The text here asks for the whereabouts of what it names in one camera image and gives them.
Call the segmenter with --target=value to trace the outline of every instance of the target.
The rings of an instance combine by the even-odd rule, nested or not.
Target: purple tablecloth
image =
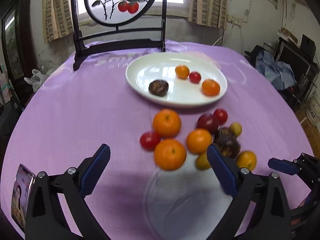
[[[219,102],[198,109],[178,110],[182,129],[177,139],[182,143],[185,144],[200,114],[221,107],[229,114],[226,125],[235,121],[243,125],[239,142],[242,150],[249,149],[257,155],[254,173],[268,175],[271,170],[267,163],[272,157],[293,160],[301,152],[312,155],[307,137],[292,110],[243,56],[231,49],[195,43],[167,41],[166,48],[217,62],[228,80],[227,93]],[[1,208],[22,236],[11,218],[10,208],[19,164],[35,174],[40,171],[60,174],[69,167],[77,167],[106,143],[111,148],[111,160],[85,201],[108,235],[113,240],[200,239],[193,231],[181,232],[184,230],[181,221],[177,221],[179,230],[174,232],[174,228],[156,225],[156,219],[148,217],[157,210],[150,211],[150,208],[152,199],[157,198],[155,195],[161,194],[158,190],[161,183],[164,187],[172,186],[174,191],[181,186],[181,180],[178,185],[172,182],[175,173],[163,173],[162,178],[171,176],[167,183],[163,179],[154,182],[161,171],[154,164],[153,154],[141,149],[139,137],[151,130],[153,116],[162,107],[139,96],[125,80],[126,67],[133,59],[157,51],[134,49],[100,53],[88,57],[77,72],[72,70],[72,55],[34,95],[13,131],[1,174]],[[192,158],[194,156],[188,154],[187,161]],[[202,183],[201,174],[214,177],[212,170],[203,173],[185,170],[186,176],[196,178],[197,187]],[[290,207],[298,206],[308,195],[308,187],[297,176],[280,174],[280,177]],[[181,187],[179,194],[184,191],[188,194],[188,185]],[[201,188],[198,195],[193,192],[197,197],[202,194],[206,193]],[[221,194],[219,198],[226,199],[224,205],[230,201]],[[71,229],[79,233],[65,200],[60,199]],[[191,223],[198,227],[196,224],[202,221],[199,210],[188,207],[186,210],[193,221],[186,220],[185,230],[192,228]],[[175,235],[168,236],[165,231]]]

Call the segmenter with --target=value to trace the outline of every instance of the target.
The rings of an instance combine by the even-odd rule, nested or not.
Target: shiitake mushroom
[[[240,152],[240,144],[236,139],[236,135],[228,127],[217,130],[213,143],[226,157],[234,159]]]
[[[149,85],[149,92],[158,97],[164,97],[168,90],[169,84],[165,80],[157,79]]]

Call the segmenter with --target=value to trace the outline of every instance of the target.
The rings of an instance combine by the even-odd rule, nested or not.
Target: blue cloth
[[[290,65],[281,61],[275,63],[271,54],[265,50],[257,55],[256,69],[270,81],[276,90],[285,90],[296,83]]]

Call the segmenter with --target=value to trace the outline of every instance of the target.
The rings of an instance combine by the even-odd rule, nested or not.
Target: silver bolt
[[[41,172],[38,173],[38,177],[39,178],[43,178],[44,176],[45,176],[44,171],[41,171]]]
[[[250,173],[250,171],[247,168],[241,168],[241,173],[243,173],[244,175],[247,175]]]
[[[74,174],[76,172],[76,168],[69,168],[68,169],[68,174],[70,174],[70,175],[72,175],[72,174]]]
[[[271,173],[271,176],[272,176],[274,179],[279,178],[279,174],[276,173],[276,172],[272,172],[272,173]]]

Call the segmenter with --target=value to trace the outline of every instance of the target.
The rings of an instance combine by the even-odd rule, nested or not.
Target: beige curtain
[[[191,0],[189,22],[227,28],[227,0]]]
[[[42,0],[44,43],[73,33],[69,0]]]

